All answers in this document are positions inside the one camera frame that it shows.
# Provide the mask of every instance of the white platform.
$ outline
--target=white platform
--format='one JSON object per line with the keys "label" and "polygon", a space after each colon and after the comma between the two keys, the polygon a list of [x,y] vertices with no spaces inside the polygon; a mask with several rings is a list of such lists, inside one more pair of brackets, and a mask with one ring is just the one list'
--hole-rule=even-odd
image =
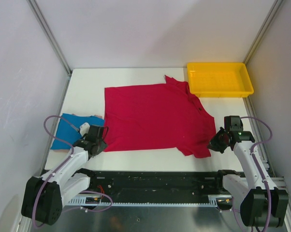
{"label": "white platform", "polygon": [[[164,83],[164,75],[179,81],[187,79],[186,69],[182,68],[75,69],[61,113],[104,116],[105,87]],[[201,102],[206,111],[215,118],[217,131],[224,126],[224,116],[247,116],[242,98],[201,98]],[[251,131],[248,120],[244,119],[243,124],[246,131]],[[66,152],[51,150],[45,169],[51,169],[65,154]],[[101,171],[242,171],[240,162],[230,148],[224,154],[211,151],[211,156],[204,159],[197,159],[193,155],[186,157],[176,148],[103,152],[89,160],[85,168]]]}

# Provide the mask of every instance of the cable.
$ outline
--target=cable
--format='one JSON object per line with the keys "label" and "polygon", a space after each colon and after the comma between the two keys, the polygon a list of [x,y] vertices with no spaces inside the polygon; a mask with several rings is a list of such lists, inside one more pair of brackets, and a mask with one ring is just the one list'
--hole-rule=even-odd
{"label": "cable", "polygon": [[256,118],[256,117],[251,117],[251,116],[245,116],[245,117],[241,117],[241,119],[243,119],[243,118],[251,118],[251,119],[254,119],[254,120],[256,120],[256,121],[259,121],[259,122],[261,122],[262,124],[264,124],[266,127],[267,127],[267,129],[269,130],[269,133],[270,133],[270,136],[269,136],[269,138],[267,139],[267,140],[264,140],[264,141],[260,141],[260,142],[257,142],[257,143],[254,143],[253,144],[253,146],[251,147],[251,153],[253,153],[254,152],[254,148],[257,146],[257,145],[259,145],[259,144],[265,144],[265,143],[267,143],[267,142],[269,142],[271,139],[272,139],[272,130],[271,130],[271,128],[267,125],[267,123],[265,123],[264,121],[262,121],[262,120],[260,120],[260,119],[258,119],[258,118]]}
{"label": "cable", "polygon": [[265,176],[265,174],[263,173],[262,168],[261,168],[260,164],[258,163],[258,161],[257,161],[257,159],[256,159],[256,156],[255,156],[255,154],[254,154],[254,148],[255,148],[257,145],[259,145],[259,144],[264,144],[264,143],[269,142],[269,141],[272,139],[273,134],[272,134],[272,130],[271,130],[271,128],[270,128],[270,127],[269,127],[265,122],[263,122],[262,120],[260,120],[260,119],[258,119],[258,118],[256,118],[256,117],[251,117],[251,116],[241,117],[241,119],[243,119],[243,118],[252,118],[252,119],[254,119],[254,120],[256,120],[256,121],[261,122],[262,124],[264,124],[264,125],[268,128],[269,133],[270,133],[270,136],[269,136],[269,138],[268,138],[267,140],[264,140],[264,141],[260,141],[260,142],[254,143],[253,146],[250,148],[250,151],[251,151],[251,154],[252,154],[252,158],[253,158],[253,160],[254,160],[254,162],[255,162],[255,165],[256,165],[256,167],[257,167],[259,173],[260,173],[261,176],[262,176],[262,180],[263,180],[263,183],[265,184],[265,188],[266,188],[266,190],[267,190],[267,195],[268,195],[268,212],[267,212],[266,224],[265,224],[265,227],[264,227],[263,230],[262,230],[262,232],[266,232],[267,229],[268,229],[268,226],[269,226],[269,221],[270,221],[270,216],[271,216],[271,193],[270,193],[270,188],[269,188],[268,182],[266,181],[266,176]]}
{"label": "cable", "polygon": [[101,190],[101,193],[105,193],[105,191],[103,190],[103,188],[102,188],[102,186],[101,186],[101,185],[98,185],[97,187],[99,187],[99,188],[100,188],[100,190]]}
{"label": "cable", "polygon": [[[49,132],[49,130],[47,129],[47,127],[46,127],[46,123],[47,123],[47,121],[50,119],[50,118],[53,118],[53,117],[57,117],[57,118],[60,118],[60,119],[63,119],[65,122],[67,122],[72,128],[74,128],[76,131],[79,131],[79,129],[76,127],[76,126],[74,126],[70,121],[68,121],[67,119],[65,119],[65,118],[63,118],[62,116],[58,116],[58,115],[51,115],[51,116],[49,116],[49,117],[47,117],[45,120],[44,120],[44,130],[45,130],[45,132],[47,132],[47,134],[49,135],[49,136],[51,136],[53,139],[56,139],[56,140],[58,140],[58,141],[61,141],[61,142],[63,142],[63,143],[65,143],[65,144],[67,144],[67,145],[69,145],[70,146],[70,148],[71,148],[71,152],[70,152],[70,154],[72,155],[73,153],[74,153],[74,147],[73,147],[73,145],[71,144],[71,143],[69,143],[69,142],[67,142],[67,141],[65,141],[65,140],[62,140],[62,139],[60,139],[60,138],[58,138],[58,137],[56,137],[56,136],[54,136],[51,132]],[[43,226],[44,226],[44,223],[42,223],[41,225],[37,225],[36,224],[36,211],[37,211],[37,205],[38,205],[38,201],[39,201],[39,198],[40,198],[40,196],[41,196],[41,194],[42,194],[42,192],[43,192],[43,189],[44,189],[44,187],[46,186],[46,184],[48,183],[48,181],[52,178],[52,176],[61,168],[61,167],[63,167],[70,159],[72,158],[72,156],[68,156],[47,178],[46,178],[46,180],[43,182],[43,184],[41,185],[41,187],[40,187],[40,189],[38,190],[38,193],[37,193],[37,196],[36,196],[36,198],[35,198],[35,202],[34,202],[34,206],[33,206],[33,211],[32,211],[32,222],[33,222],[33,227],[35,228],[35,229],[40,229],[40,228],[42,228]],[[91,211],[91,212],[102,212],[102,211],[105,211],[105,210],[107,210],[107,209],[109,209],[111,206],[112,206],[112,204],[113,204],[113,201],[112,201],[112,199],[111,199],[111,197],[109,197],[108,195],[106,195],[106,194],[104,194],[104,193],[98,193],[98,192],[93,192],[93,191],[83,191],[83,192],[81,192],[81,193],[94,193],[94,194],[100,194],[100,195],[102,195],[102,196],[105,196],[105,197],[107,197],[109,200],[110,200],[110,205],[108,206],[108,207],[106,207],[105,209],[102,209],[102,210],[87,210],[87,211]]]}
{"label": "cable", "polygon": [[[88,190],[82,191],[81,193],[99,194],[99,195],[102,195],[102,196],[108,198],[109,201],[110,201],[110,205],[108,205],[108,206],[107,206],[106,208],[104,208],[104,209],[95,210],[95,209],[86,209],[86,208],[85,208],[85,211],[86,211],[86,212],[87,212],[87,211],[90,211],[90,212],[102,212],[102,211],[106,211],[107,209],[109,209],[109,208],[113,205],[112,198],[111,198],[110,196],[108,196],[107,194],[100,193],[100,192],[94,192],[94,191],[88,191]],[[78,206],[78,207],[73,207],[73,208],[69,208],[69,209],[63,211],[63,213],[66,213],[66,212],[71,211],[71,210],[74,210],[74,209],[84,209],[84,208],[83,208],[83,207],[79,207],[79,206]]]}
{"label": "cable", "polygon": [[270,193],[270,188],[269,188],[268,182],[266,181],[266,176],[263,173],[262,168],[261,168],[260,164],[258,163],[254,153],[252,153],[252,157],[253,157],[253,160],[254,160],[254,162],[255,162],[255,164],[257,166],[258,171],[260,172],[260,174],[262,176],[263,183],[265,184],[265,187],[266,187],[266,190],[267,190],[267,194],[268,194],[268,212],[267,212],[266,224],[265,224],[265,227],[262,230],[262,232],[266,232],[267,229],[268,229],[268,226],[269,226],[270,216],[271,216],[271,193]]}
{"label": "cable", "polygon": [[236,215],[236,210],[234,209],[234,205],[233,205],[233,215],[234,215],[234,218],[236,219],[236,222],[238,224],[238,226],[240,227],[240,229],[243,231],[243,232],[246,232],[246,230],[243,228],[243,226],[241,225],[241,223],[239,222],[239,219]]}

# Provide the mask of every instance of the metal frame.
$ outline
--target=metal frame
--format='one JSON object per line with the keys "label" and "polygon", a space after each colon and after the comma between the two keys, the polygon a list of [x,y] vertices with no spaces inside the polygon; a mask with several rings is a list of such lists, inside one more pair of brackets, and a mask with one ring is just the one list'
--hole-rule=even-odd
{"label": "metal frame", "polygon": [[[60,49],[60,46],[59,44],[57,43],[50,27],[48,26],[48,23],[43,15],[43,13],[41,12],[36,0],[27,0],[30,8],[32,9],[37,21],[39,22],[42,30],[44,31],[48,41],[50,42],[50,45],[52,46],[54,52],[56,53],[57,57],[59,58],[63,68],[65,69],[67,75],[70,77],[71,74],[72,74],[72,70],[71,68],[69,67],[67,61],[66,61],[66,58],[65,56],[63,55],[61,49]],[[245,56],[245,59],[244,59],[244,63],[247,65],[248,62],[250,61],[251,57],[254,55],[256,49],[258,48],[259,44],[261,43],[266,31],[268,30],[268,28],[270,27],[271,23],[273,22],[275,16],[277,15],[279,9],[281,8],[281,6],[283,5],[283,3],[285,2],[285,0],[276,0],[275,3],[273,4],[269,14],[267,15],[263,25],[261,26],[261,29],[259,30],[256,38],[254,39],[254,42],[252,44],[252,46],[250,47],[247,55]],[[63,105],[63,102],[64,102],[64,99],[65,99],[65,96],[66,96],[66,93],[67,93],[67,90],[68,90],[68,86],[69,86],[69,81],[70,79],[67,80],[66,82],[66,85],[65,85],[65,89],[63,91],[63,95],[62,95],[62,98],[61,98],[61,103],[60,103],[60,106],[59,106],[59,109],[58,109],[58,114],[61,112],[61,109],[62,109],[62,105]],[[246,98],[244,99],[244,103],[245,103],[245,106],[246,106],[246,109],[247,109],[247,114],[249,116],[255,116],[255,110],[254,110],[254,107],[253,107],[253,104],[252,104],[252,101],[250,98]],[[253,132],[255,134],[255,136],[257,137],[258,140],[262,140],[262,134],[261,134],[261,130],[258,126],[258,124],[253,121],[253,120],[250,120],[250,123],[251,123],[251,126],[252,126],[252,129],[253,129]],[[52,133],[55,132],[56,130],[56,125],[57,125],[57,121],[54,122],[53,124],[53,127],[52,127]],[[40,169],[40,173],[41,171],[44,169],[44,165],[45,165],[45,162],[46,162],[46,158],[47,158],[47,154],[48,154],[48,151],[49,151],[49,148],[51,146],[51,142],[52,142],[52,139],[49,139],[48,140],[48,144],[47,144],[47,147],[46,147],[46,151],[45,151],[45,155],[44,155],[44,162],[41,166],[41,169]],[[266,153],[266,149],[264,147],[264,145],[260,146],[260,150],[261,150],[261,155],[262,155],[262,159],[264,163],[267,163],[269,162],[269,160],[267,159],[267,153]],[[280,185],[285,188],[285,182],[284,182],[284,179],[283,178],[278,178],[278,181],[280,181]],[[213,196],[209,196],[209,199],[212,199],[213,200],[213,205],[215,205],[215,198],[213,198]],[[291,231],[291,204],[289,203],[289,206],[288,206],[288,210],[286,212],[286,217],[285,217],[285,224],[286,224],[286,227],[288,229],[288,231]],[[21,221],[19,222],[17,228],[16,228],[16,231],[18,232],[25,232],[25,231],[28,231],[30,229],[30,226],[31,226],[31,219],[29,218],[26,218],[26,217],[22,217],[21,218]]]}
{"label": "metal frame", "polygon": [[60,49],[49,25],[47,24],[47,21],[45,20],[45,17],[42,13],[42,11],[40,10],[36,0],[26,0],[30,6],[30,8],[32,9],[38,23],[40,24],[42,30],[44,31],[44,34],[46,35],[48,41],[50,42],[51,47],[53,48],[55,54],[57,55],[59,61],[61,62],[63,68],[65,69],[66,73],[68,76],[72,75],[72,70],[69,67],[63,53],[62,50]]}
{"label": "metal frame", "polygon": [[[256,49],[258,48],[258,46],[261,44],[262,39],[264,38],[264,35],[266,34],[267,30],[269,29],[270,25],[272,24],[275,16],[277,15],[278,11],[281,9],[283,3],[285,2],[285,0],[276,0],[274,2],[274,4],[272,5],[266,19],[264,20],[262,27],[260,28],[260,30],[258,31],[253,44],[251,45],[246,57],[243,60],[243,63],[245,65],[247,65],[250,61],[250,59],[252,58],[252,56],[254,55]],[[255,113],[255,109],[253,107],[253,103],[250,97],[247,98],[243,98],[246,110],[247,110],[247,115],[249,116],[256,116]],[[254,132],[254,135],[256,136],[258,141],[262,141],[263,137],[262,137],[262,133],[259,127],[259,124],[257,123],[257,121],[253,120],[253,119],[249,119],[250,120],[250,124],[252,127],[252,130]],[[269,160],[268,156],[267,156],[267,151],[265,148],[265,145],[262,144],[259,146],[260,151],[261,151],[261,158],[264,159],[265,161],[268,162],[269,164],[269,173],[272,174],[273,176],[275,176],[273,170],[272,170],[272,165],[271,165],[271,161]]]}

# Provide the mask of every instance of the red wire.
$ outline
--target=red wire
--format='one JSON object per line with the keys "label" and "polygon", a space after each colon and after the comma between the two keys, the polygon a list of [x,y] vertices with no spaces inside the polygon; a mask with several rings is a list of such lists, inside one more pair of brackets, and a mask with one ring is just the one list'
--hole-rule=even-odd
{"label": "red wire", "polygon": [[103,194],[105,193],[105,191],[103,190],[101,185],[98,185],[97,187],[99,187],[101,189],[101,193],[103,193]]}

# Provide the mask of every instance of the metal floor panel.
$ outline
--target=metal floor panel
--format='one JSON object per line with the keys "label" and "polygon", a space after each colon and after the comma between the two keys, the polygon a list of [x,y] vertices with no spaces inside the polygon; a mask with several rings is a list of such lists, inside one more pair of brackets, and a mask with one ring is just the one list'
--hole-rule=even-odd
{"label": "metal floor panel", "polygon": [[[111,207],[101,213],[72,210],[37,232],[241,232],[233,213],[204,207]],[[270,228],[268,232],[285,232]]]}

